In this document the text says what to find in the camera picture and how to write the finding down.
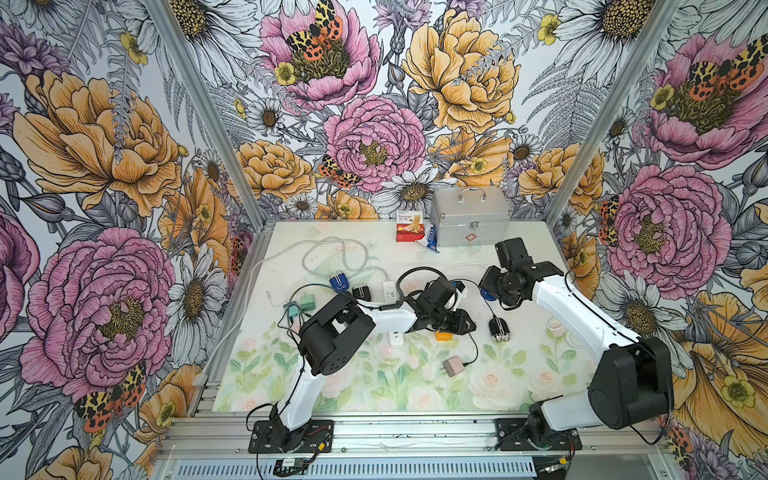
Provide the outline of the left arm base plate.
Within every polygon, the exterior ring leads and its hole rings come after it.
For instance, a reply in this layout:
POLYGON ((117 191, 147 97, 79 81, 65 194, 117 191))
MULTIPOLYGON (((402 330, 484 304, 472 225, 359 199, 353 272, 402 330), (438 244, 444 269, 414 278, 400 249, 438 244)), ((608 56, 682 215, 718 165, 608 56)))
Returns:
POLYGON ((251 454, 314 454, 332 448, 335 422, 310 419, 295 430, 288 430, 279 419, 257 421, 252 428, 248 452, 251 454))

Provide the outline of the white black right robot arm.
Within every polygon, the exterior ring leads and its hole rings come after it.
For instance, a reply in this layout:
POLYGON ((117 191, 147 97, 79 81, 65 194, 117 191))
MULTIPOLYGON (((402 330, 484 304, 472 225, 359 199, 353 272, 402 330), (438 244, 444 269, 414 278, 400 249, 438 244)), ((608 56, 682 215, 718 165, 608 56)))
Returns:
POLYGON ((499 263, 487 268, 481 288, 507 310, 526 301, 546 310, 596 364, 582 392, 530 407, 526 427, 531 441, 594 426, 621 430, 672 410, 671 354, 663 341, 619 324, 580 293, 567 273, 549 261, 534 261, 522 239, 499 242, 495 251, 499 263))

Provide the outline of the white power strip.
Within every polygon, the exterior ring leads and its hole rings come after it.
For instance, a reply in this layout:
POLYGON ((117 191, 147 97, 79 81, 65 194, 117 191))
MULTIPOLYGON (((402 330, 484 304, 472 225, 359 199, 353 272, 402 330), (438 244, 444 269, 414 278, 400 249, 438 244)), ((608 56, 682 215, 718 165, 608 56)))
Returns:
POLYGON ((385 304, 394 304, 399 299, 396 282, 387 280, 382 283, 383 301, 385 304))

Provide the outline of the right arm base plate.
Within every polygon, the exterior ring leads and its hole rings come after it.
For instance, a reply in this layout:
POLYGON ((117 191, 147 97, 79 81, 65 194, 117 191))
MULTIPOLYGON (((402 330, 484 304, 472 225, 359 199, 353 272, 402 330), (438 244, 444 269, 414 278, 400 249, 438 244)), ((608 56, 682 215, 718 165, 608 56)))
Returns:
POLYGON ((549 427, 522 417, 498 418, 494 422, 496 441, 494 450, 500 451, 562 451, 582 449, 582 442, 575 429, 553 431, 549 427))

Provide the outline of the blue device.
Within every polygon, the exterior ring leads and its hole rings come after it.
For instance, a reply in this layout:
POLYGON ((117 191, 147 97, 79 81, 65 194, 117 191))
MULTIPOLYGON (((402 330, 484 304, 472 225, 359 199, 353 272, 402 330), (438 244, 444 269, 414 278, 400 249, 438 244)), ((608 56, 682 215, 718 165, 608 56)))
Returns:
POLYGON ((489 301, 489 302, 494 302, 494 301, 496 301, 496 300, 497 300, 497 297, 496 297, 496 296, 494 296, 494 295, 493 295, 493 294, 492 294, 490 291, 488 291, 488 290, 486 290, 486 289, 481 289, 481 290, 480 290, 480 294, 481 294, 481 296, 482 296, 482 297, 483 297, 485 300, 487 300, 487 301, 489 301))
POLYGON ((329 278, 331 288, 338 293, 348 292, 350 289, 349 280, 345 273, 338 272, 329 278))

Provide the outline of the green plug adapter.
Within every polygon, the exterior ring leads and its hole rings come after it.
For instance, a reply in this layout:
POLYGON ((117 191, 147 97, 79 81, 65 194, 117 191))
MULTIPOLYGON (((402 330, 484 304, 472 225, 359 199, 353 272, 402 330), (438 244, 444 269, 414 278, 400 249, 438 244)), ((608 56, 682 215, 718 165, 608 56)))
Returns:
POLYGON ((299 306, 305 312, 312 312, 316 309, 316 301, 313 294, 304 294, 299 299, 299 306))

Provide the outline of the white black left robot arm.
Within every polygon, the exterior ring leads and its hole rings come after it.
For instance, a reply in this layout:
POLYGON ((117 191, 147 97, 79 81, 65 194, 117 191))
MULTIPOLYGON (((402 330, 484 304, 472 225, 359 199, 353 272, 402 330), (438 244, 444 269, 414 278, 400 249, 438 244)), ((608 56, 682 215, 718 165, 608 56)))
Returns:
POLYGON ((261 444, 294 452, 306 439, 314 405, 328 377, 342 370, 371 335, 429 330, 470 335, 476 323, 459 307, 465 285, 440 270, 414 267, 394 282, 394 299, 372 304, 347 292, 336 295, 314 313, 294 339, 300 368, 286 396, 273 405, 264 429, 253 432, 261 444))

